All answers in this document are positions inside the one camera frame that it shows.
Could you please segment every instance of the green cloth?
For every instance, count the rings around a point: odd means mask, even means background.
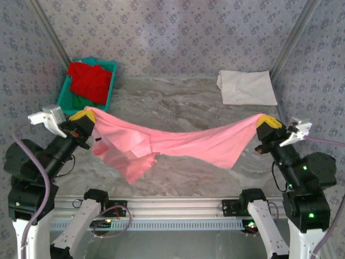
[[[73,95],[73,108],[76,110],[83,110],[85,106],[92,106],[95,107],[96,104],[89,99],[84,97],[78,96],[76,94]]]

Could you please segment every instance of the patterned wallpaper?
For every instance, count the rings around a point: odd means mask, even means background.
[[[39,0],[70,58],[117,76],[269,70],[305,0]]]
[[[310,136],[345,142],[345,2],[321,1],[285,68],[274,84],[285,120],[311,118]],[[326,152],[337,159],[338,185],[327,190],[336,212],[345,193],[345,149],[303,142],[304,153]],[[345,216],[333,235],[339,258],[345,258]]]
[[[5,151],[13,143],[13,129],[28,114],[56,103],[65,72],[25,0],[1,0],[0,10],[0,258],[12,258],[17,247],[8,218],[11,186],[2,169]],[[22,136],[44,144],[52,134],[35,126]]]

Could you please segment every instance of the black bracket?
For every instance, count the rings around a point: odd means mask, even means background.
[[[272,259],[289,259],[289,255],[277,255],[277,253],[273,253]]]
[[[108,228],[111,228],[112,227],[112,223],[111,222],[107,222],[106,220],[94,220],[91,222],[90,224],[90,228],[93,229],[94,226],[97,225],[97,228],[105,228],[105,229],[108,229]]]
[[[101,203],[101,210],[108,208],[109,197],[108,193],[104,190],[90,189],[84,194],[84,200],[92,199]]]
[[[322,189],[311,194],[298,193],[297,190],[283,194],[286,216],[302,232],[329,227],[330,208]]]
[[[114,205],[122,205],[124,207],[127,207],[127,201],[125,201],[125,200],[109,200],[106,209],[110,208]],[[124,209],[118,208],[118,213],[119,213],[119,217],[126,217],[126,211]],[[118,215],[117,215],[115,209],[109,210],[108,212],[105,212],[103,214],[103,217],[117,217],[117,216]]]
[[[52,259],[73,259],[73,257],[70,256],[69,247],[66,247],[65,249],[57,248],[54,244],[50,245],[50,256]]]
[[[34,225],[54,208],[54,198],[58,189],[58,186],[51,185],[48,202],[33,222]],[[32,185],[25,181],[16,182],[8,195],[10,218],[14,221],[17,219],[30,220],[40,207],[44,195],[45,188],[42,186]]]
[[[256,235],[259,232],[259,229],[253,220],[242,220],[243,230],[245,234]]]
[[[241,217],[250,216],[247,207],[248,203],[254,200],[264,200],[266,197],[264,192],[259,188],[242,190],[238,200],[223,200],[222,211],[224,217]]]

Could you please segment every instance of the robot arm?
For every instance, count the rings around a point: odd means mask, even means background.
[[[50,221],[54,209],[31,226],[27,238],[26,259],[73,259],[78,244],[84,233],[89,228],[97,215],[106,207],[108,194],[102,190],[90,189],[84,196],[84,200],[77,214],[64,232],[50,244]],[[17,219],[13,226],[17,234],[18,251],[24,228],[28,220]]]
[[[253,217],[263,239],[268,259],[288,259],[289,247],[281,237],[271,217],[267,201],[254,200],[248,203],[248,212]]]
[[[94,118],[87,111],[82,111],[69,117],[66,121],[61,108],[57,105],[50,105],[45,107],[43,112],[30,115],[29,119],[32,124],[43,122],[51,132],[57,135],[46,149],[39,147],[30,140],[22,140],[45,168],[49,182],[53,183],[65,162],[71,158],[71,155],[78,146],[89,149],[86,140],[91,136],[94,127]],[[82,224],[80,224],[81,221],[74,221],[72,225],[74,226],[73,230],[77,232],[74,235],[67,232],[64,239],[56,240],[57,246],[52,246],[50,249],[50,218],[53,214],[54,198],[58,187],[50,184],[47,203],[45,203],[43,211],[35,217],[35,220],[29,228],[29,232],[26,232],[25,227],[38,211],[43,197],[46,195],[45,182],[36,165],[17,143],[9,147],[5,156],[6,163],[4,170],[12,175],[12,188],[8,196],[8,204],[9,215],[13,220],[17,238],[19,238],[18,258],[22,258],[21,253],[23,253],[23,256],[26,255],[26,258],[50,258],[50,254],[53,259],[71,258],[68,257],[70,256],[70,249],[75,251],[75,244],[79,242],[84,234],[86,230],[85,226],[89,226],[90,218],[92,218],[92,221],[94,215],[98,215],[100,212],[99,201],[92,203],[92,198],[90,197],[84,206],[92,210],[83,211],[82,216],[78,216],[78,218],[83,217],[84,221]],[[26,236],[24,233],[28,234],[28,238],[26,238],[26,246],[22,248],[20,240],[23,236]]]
[[[272,117],[260,121],[257,125],[258,138],[262,145],[256,150],[260,154],[270,153],[273,156],[289,186],[289,192],[283,193],[283,204],[290,229],[291,259],[310,258],[314,248],[325,236],[329,227],[330,207],[323,190],[336,184],[334,158],[320,152],[301,158],[291,145],[303,140],[311,125],[309,121],[294,118],[292,124],[286,128]],[[257,206],[255,208],[251,208],[249,204],[250,214],[259,220],[259,227],[266,216],[265,212],[260,213]],[[273,229],[270,230],[271,235],[275,235],[275,228],[267,223],[264,227],[261,226],[261,229],[267,230],[269,226]],[[263,235],[263,240],[267,253],[270,253],[267,247],[271,240],[267,240],[266,236]]]

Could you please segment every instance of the pink cloth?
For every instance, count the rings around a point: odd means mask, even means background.
[[[92,110],[96,117],[92,136],[101,138],[95,142],[93,154],[119,170],[129,183],[155,164],[157,154],[186,155],[232,168],[256,134],[256,122],[262,115],[206,131],[173,133],[134,125],[97,108],[86,110]]]

